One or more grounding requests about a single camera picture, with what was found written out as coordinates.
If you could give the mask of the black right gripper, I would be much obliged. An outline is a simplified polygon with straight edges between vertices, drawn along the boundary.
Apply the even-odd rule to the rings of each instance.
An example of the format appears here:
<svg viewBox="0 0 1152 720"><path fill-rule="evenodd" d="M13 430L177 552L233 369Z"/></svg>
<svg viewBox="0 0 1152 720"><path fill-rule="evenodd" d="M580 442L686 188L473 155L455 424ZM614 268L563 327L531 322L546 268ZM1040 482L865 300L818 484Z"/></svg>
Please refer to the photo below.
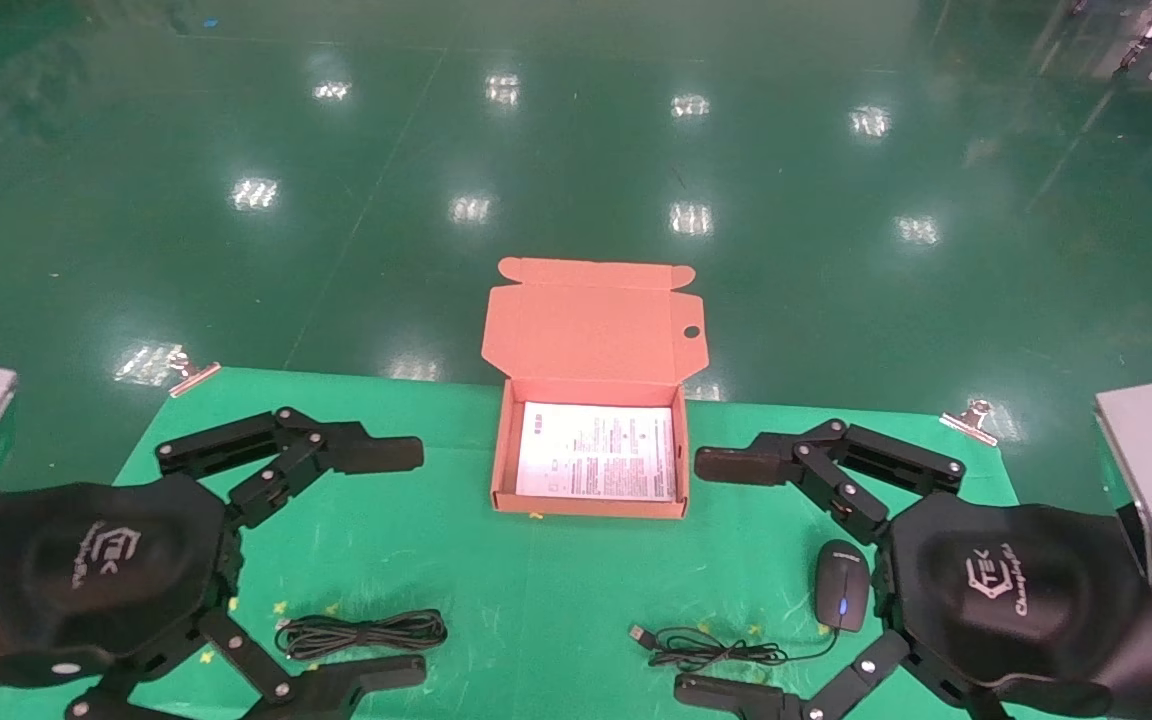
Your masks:
<svg viewBox="0 0 1152 720"><path fill-rule="evenodd" d="M1116 520L924 497L876 539L901 667L973 719L1152 719L1152 588Z"/></svg>

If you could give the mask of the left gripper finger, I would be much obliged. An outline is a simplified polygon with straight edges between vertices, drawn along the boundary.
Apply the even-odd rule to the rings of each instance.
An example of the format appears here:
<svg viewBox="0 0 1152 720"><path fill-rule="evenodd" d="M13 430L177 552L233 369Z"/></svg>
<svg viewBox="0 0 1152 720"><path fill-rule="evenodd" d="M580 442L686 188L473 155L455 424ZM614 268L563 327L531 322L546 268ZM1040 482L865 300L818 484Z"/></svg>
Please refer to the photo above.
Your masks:
<svg viewBox="0 0 1152 720"><path fill-rule="evenodd" d="M164 477L194 480L250 465L262 468L230 488L227 524L255 529L323 475L397 473L424 465L415 435L374 437L361 420L314 420L293 407L198 430L157 447Z"/></svg>

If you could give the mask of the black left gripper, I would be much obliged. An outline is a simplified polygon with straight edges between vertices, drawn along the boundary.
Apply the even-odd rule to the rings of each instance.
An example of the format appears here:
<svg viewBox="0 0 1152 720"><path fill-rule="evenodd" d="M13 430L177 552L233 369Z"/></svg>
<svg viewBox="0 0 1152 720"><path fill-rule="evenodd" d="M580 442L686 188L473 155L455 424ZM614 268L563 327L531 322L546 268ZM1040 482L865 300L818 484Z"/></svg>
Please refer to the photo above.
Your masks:
<svg viewBox="0 0 1152 720"><path fill-rule="evenodd" d="M131 694L204 642L259 694L247 719L349 719L366 694L425 682L422 655L289 675L214 611L236 589L238 547L223 501L179 475L0 493L0 687L103 675L69 719L169 719Z"/></svg>

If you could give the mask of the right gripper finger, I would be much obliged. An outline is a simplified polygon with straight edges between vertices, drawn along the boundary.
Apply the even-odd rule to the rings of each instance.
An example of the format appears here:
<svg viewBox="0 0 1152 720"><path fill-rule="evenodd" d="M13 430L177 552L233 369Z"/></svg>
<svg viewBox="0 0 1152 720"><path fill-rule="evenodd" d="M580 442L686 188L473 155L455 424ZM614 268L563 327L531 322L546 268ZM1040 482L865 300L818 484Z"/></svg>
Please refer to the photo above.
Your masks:
<svg viewBox="0 0 1152 720"><path fill-rule="evenodd" d="M900 667L969 719L996 719L998 697L990 688L998 680L995 632L882 632L806 698L778 687L694 673L675 680L675 698L737 719L846 719Z"/></svg>
<svg viewBox="0 0 1152 720"><path fill-rule="evenodd" d="M745 448L700 447L694 471L708 482L799 488L854 541L874 544L887 532L890 511L854 473L915 497L957 495L965 467L876 430L829 419L799 434L761 432Z"/></svg>

